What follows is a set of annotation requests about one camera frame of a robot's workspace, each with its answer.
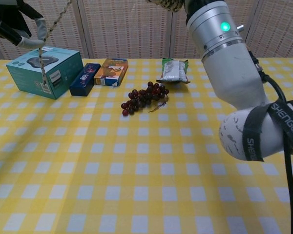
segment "cardboard box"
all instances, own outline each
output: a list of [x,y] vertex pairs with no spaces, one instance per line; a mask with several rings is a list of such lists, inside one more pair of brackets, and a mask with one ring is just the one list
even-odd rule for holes
[[126,59],[108,58],[94,76],[98,85],[120,86],[128,69]]
[[57,99],[84,67],[80,52],[45,46],[42,57],[47,84],[42,80],[38,49],[18,57],[6,67],[19,90]]
[[100,67],[101,65],[98,63],[87,63],[69,86],[71,95],[88,96],[94,85],[94,75],[98,72]]

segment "yellow checkered tablecloth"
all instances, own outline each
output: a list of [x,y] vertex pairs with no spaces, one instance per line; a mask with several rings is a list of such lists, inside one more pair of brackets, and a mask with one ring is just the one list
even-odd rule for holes
[[[260,61],[293,99],[293,58]],[[165,107],[130,117],[121,103],[160,76],[160,59],[129,60],[120,87],[58,100],[20,92],[6,63],[0,233],[290,233],[282,154],[247,163],[225,153],[218,127],[234,109],[215,96],[200,60],[189,60],[191,83],[170,86]]]

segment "navy blue box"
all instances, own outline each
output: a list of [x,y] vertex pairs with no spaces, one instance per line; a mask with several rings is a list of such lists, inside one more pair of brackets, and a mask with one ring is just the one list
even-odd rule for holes
[[88,96],[94,85],[93,77],[100,67],[101,65],[97,63],[87,63],[73,83],[69,86],[71,95]]

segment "black cable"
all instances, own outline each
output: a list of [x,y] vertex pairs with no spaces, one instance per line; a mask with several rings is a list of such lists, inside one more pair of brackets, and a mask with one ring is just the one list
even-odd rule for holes
[[[268,82],[272,85],[272,87],[277,92],[279,98],[287,103],[287,99],[280,88],[280,86],[275,82],[270,76],[266,75],[264,72],[260,71],[259,74],[261,75],[263,81]],[[283,148],[284,148],[284,160],[285,160],[285,169],[287,174],[287,181],[289,187],[289,196],[290,196],[290,208],[291,208],[291,234],[293,234],[293,172],[292,172],[292,161],[291,161],[291,153],[292,149],[290,146],[290,142],[288,136],[283,133]]]

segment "red grape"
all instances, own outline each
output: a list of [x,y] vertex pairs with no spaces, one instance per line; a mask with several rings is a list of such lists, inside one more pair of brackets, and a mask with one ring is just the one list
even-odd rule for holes
[[140,100],[140,101],[145,101],[145,100],[146,100],[146,98],[145,98],[145,97],[143,97],[143,96],[141,96],[141,97],[139,97],[139,100]]
[[135,111],[133,110],[133,108],[129,108],[128,109],[128,112],[129,112],[130,115],[133,115],[135,113]]
[[141,101],[138,101],[138,107],[140,107],[140,108],[143,107],[143,103]]
[[146,98],[147,98],[148,100],[152,100],[153,95],[152,95],[151,93],[148,93],[148,94],[146,95]]
[[158,94],[153,95],[153,100],[158,101],[159,99],[160,99],[160,97],[158,96]]
[[136,99],[132,99],[130,103],[131,103],[131,105],[136,105],[137,104],[137,100]]
[[153,87],[152,87],[152,86],[149,86],[149,87],[146,89],[146,91],[147,91],[148,93],[152,93],[152,92],[153,92]]
[[122,107],[123,109],[126,109],[126,108],[128,107],[128,105],[127,105],[127,103],[123,103],[123,104],[121,105],[121,107]]
[[138,96],[139,95],[138,90],[136,90],[136,89],[132,90],[132,93],[134,94],[134,96]]
[[124,109],[123,110],[123,116],[128,116],[128,114],[129,114],[129,111],[127,109]]
[[130,99],[134,99],[134,94],[133,94],[133,93],[129,93],[129,94],[128,94],[128,97],[129,97]]
[[142,90],[139,91],[139,94],[141,94],[141,95],[145,95],[145,94],[147,94],[147,92],[146,92],[145,90],[142,89]]

